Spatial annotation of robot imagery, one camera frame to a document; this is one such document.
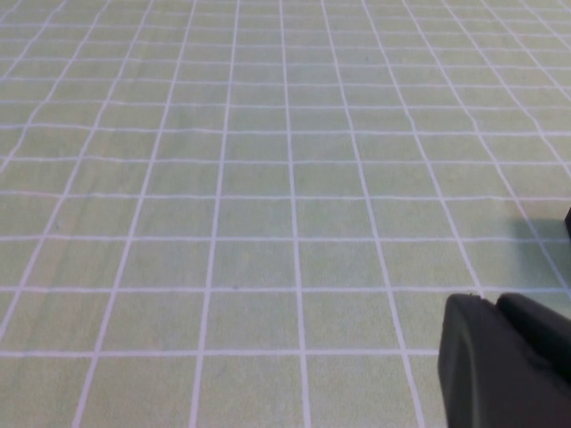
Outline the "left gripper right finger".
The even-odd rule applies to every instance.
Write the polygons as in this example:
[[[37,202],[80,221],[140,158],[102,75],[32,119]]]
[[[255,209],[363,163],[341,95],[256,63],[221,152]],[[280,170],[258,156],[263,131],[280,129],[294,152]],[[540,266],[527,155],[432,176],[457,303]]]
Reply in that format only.
[[[570,320],[518,293],[504,293],[497,309],[517,334],[545,361],[558,379],[570,384]]]

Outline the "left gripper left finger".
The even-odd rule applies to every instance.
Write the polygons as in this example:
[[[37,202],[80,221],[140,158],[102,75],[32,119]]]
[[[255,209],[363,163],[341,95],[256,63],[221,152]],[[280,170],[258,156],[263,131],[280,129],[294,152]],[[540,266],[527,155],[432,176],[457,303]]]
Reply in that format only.
[[[570,384],[476,295],[446,303],[438,375],[450,427],[568,427]]]

